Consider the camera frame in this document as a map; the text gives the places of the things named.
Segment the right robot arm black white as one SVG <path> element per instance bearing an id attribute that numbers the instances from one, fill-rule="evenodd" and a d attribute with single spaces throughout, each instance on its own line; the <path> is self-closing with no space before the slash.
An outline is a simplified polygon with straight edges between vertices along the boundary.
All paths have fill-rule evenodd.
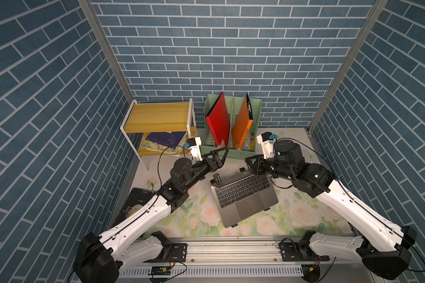
<path id="1" fill-rule="evenodd" d="M 408 270 L 417 232 L 399 226 L 366 205 L 340 182 L 334 173 L 317 163 L 307 163 L 299 144 L 276 139 L 270 132 L 257 137 L 262 154 L 246 158 L 251 171 L 291 181 L 293 187 L 329 206 L 360 233 L 356 237 L 327 236 L 306 231 L 297 243 L 305 252 L 357 261 L 375 275 L 396 279 Z"/>

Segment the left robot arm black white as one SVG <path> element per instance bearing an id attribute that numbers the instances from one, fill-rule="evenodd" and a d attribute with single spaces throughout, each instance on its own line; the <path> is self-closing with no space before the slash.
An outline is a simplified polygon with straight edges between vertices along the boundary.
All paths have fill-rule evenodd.
<path id="1" fill-rule="evenodd" d="M 146 261 L 174 262 L 172 242 L 160 231 L 139 243 L 136 240 L 151 226 L 176 211 L 189 197 L 188 191 L 210 172 L 222 168 L 228 148 L 213 150 L 197 162 L 180 158 L 170 178 L 153 197 L 121 223 L 95 235 L 87 234 L 79 245 L 73 272 L 83 283 L 114 283 L 120 273 Z"/>

